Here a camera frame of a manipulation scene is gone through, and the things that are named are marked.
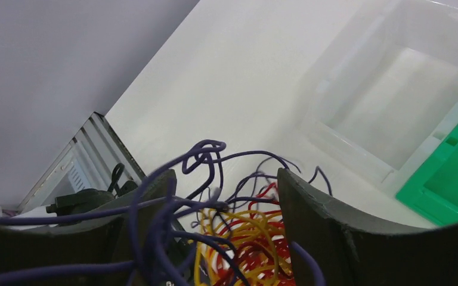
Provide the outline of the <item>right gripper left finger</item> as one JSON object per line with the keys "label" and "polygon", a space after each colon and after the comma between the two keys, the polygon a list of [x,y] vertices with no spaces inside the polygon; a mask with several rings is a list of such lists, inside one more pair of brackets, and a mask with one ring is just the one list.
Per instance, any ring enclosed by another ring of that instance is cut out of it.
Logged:
{"label": "right gripper left finger", "polygon": [[124,285],[137,266],[131,235],[143,244],[176,181],[173,170],[151,181],[134,223],[130,192],[100,206],[103,217],[27,230],[0,225],[0,285]]}

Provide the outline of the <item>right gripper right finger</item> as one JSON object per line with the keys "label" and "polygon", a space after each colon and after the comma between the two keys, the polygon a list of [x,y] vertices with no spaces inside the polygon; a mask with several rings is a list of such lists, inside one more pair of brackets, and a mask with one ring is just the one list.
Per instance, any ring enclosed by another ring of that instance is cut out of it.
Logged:
{"label": "right gripper right finger", "polygon": [[297,285],[458,285],[458,223],[426,229],[391,222],[277,172]]}

